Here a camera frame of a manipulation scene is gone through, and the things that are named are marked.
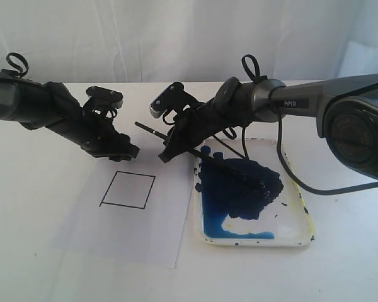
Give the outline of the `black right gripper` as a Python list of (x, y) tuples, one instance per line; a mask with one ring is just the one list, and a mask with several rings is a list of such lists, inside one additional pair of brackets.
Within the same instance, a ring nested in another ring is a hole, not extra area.
[(199, 146), (206, 138), (227, 127), (227, 119), (209, 105), (186, 109), (167, 132), (164, 150), (158, 155), (167, 163), (173, 158)]

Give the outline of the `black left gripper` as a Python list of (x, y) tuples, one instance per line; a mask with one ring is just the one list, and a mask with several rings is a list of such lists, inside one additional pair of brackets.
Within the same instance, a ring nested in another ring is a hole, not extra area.
[(137, 157), (140, 148), (131, 143), (130, 137), (116, 131), (113, 119), (117, 109), (99, 105), (90, 111), (80, 106), (52, 106), (56, 120), (47, 128), (61, 137), (79, 145), (96, 158), (110, 161), (130, 161)]

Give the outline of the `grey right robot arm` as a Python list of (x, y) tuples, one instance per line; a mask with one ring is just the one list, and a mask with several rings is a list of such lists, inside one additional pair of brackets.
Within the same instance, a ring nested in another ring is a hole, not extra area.
[(245, 83), (232, 77), (205, 103), (172, 84), (151, 104), (154, 116), (169, 110), (176, 116), (160, 154), (163, 162), (226, 128), (306, 116), (316, 120), (318, 136), (343, 165), (378, 180), (378, 74), (295, 86), (264, 76)]

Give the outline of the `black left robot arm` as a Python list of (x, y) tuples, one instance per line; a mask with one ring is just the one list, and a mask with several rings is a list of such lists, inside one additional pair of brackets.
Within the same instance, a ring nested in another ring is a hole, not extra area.
[(139, 147), (113, 125), (123, 94), (99, 86), (89, 86), (86, 94), (89, 99), (80, 105), (61, 82), (41, 84), (0, 72), (0, 120), (27, 130), (46, 128), (95, 158), (136, 158)]

